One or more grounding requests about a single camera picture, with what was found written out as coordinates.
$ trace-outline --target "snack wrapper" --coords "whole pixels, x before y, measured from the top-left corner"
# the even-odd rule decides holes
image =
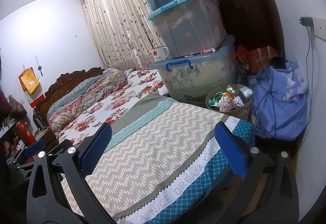
[[[211,102],[209,103],[209,106],[216,106],[218,107],[218,101],[222,98],[222,96],[225,94],[225,92],[218,92],[213,96],[211,99]]]
[[[231,87],[230,84],[229,84],[229,86],[226,88],[226,91],[233,95],[233,98],[232,98],[232,99],[235,98],[235,90]]]

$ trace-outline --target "wooden headboard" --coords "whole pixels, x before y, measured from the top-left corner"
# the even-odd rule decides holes
[[[35,114],[33,118],[39,118],[39,120],[48,125],[46,115],[51,105],[61,99],[63,96],[72,91],[82,81],[101,75],[104,69],[91,68],[89,71],[74,71],[73,73],[61,74],[57,81],[50,86],[48,91],[44,94],[45,99],[38,102],[35,107]]]

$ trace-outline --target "metal screw knob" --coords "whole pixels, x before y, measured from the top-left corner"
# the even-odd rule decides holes
[[[70,147],[69,149],[68,149],[68,153],[69,154],[73,154],[73,153],[75,153],[76,152],[76,148],[75,147]]]
[[[45,156],[45,151],[40,151],[38,157],[43,158],[44,156]]]
[[[282,156],[283,158],[287,158],[287,157],[288,157],[288,154],[287,154],[285,151],[282,151],[282,152],[281,152],[281,156]]]
[[[250,149],[250,151],[251,151],[251,153],[253,153],[253,154],[258,154],[258,153],[259,153],[259,149],[257,149],[256,147],[252,147],[252,148]]]

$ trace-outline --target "yellow bag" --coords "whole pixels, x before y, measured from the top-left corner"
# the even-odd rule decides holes
[[[35,77],[35,74],[33,73],[31,68],[27,69],[27,71],[21,77],[21,80],[30,94],[40,84],[39,80]]]

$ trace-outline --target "white mug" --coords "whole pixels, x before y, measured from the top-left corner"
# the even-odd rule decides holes
[[[152,54],[154,56],[154,61],[159,62],[166,60],[170,55],[169,49],[166,46],[160,46],[155,49],[152,49]]]

